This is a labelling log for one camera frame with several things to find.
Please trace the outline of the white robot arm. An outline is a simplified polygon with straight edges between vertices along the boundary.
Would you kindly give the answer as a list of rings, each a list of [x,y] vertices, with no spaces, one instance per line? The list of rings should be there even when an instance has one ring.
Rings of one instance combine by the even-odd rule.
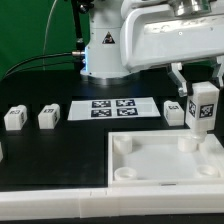
[[[180,73],[189,62],[213,60],[224,76],[224,0],[93,0],[90,41],[81,75],[102,85],[151,68],[168,68],[181,96],[191,95]]]

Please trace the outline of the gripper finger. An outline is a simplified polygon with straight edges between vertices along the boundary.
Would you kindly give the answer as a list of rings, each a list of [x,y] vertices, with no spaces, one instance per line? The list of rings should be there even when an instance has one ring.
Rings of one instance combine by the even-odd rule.
[[[223,89],[224,88],[224,55],[217,56],[215,59],[212,60],[212,81],[216,85],[217,88]]]
[[[192,96],[193,88],[192,83],[188,82],[184,76],[181,74],[182,64],[181,63],[171,63],[168,66],[168,75],[178,87],[178,93],[180,97]]]

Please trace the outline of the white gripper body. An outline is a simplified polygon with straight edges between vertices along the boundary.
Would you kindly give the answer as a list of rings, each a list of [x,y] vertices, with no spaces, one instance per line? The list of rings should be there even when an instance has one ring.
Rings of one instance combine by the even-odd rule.
[[[168,4],[124,3],[121,15],[121,61],[129,71],[224,55],[224,3],[185,18]]]

